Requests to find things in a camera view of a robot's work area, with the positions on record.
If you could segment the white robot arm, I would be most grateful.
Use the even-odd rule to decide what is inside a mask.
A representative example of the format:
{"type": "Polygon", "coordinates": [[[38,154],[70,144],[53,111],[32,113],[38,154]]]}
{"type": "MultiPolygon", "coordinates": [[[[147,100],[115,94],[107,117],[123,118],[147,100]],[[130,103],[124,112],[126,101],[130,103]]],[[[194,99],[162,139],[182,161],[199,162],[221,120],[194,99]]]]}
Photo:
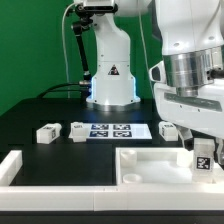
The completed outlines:
{"type": "Polygon", "coordinates": [[[216,161],[224,165],[224,0],[73,0],[83,30],[93,28],[97,72],[89,105],[103,110],[139,101],[130,73],[130,39],[116,16],[154,9],[162,60],[149,70],[159,116],[177,125],[183,144],[196,143],[193,130],[217,139],[216,161]]]}

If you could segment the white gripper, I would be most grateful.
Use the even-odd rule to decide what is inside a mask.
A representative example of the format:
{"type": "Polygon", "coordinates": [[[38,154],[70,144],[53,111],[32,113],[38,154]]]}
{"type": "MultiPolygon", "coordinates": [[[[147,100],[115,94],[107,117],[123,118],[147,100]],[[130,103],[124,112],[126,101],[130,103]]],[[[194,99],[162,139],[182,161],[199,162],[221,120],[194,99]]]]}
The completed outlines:
{"type": "Polygon", "coordinates": [[[183,147],[188,151],[194,148],[190,129],[216,137],[217,161],[224,165],[224,79],[201,87],[197,97],[186,98],[166,84],[162,61],[150,68],[149,77],[154,81],[158,114],[162,120],[179,125],[177,131],[183,147]]]}

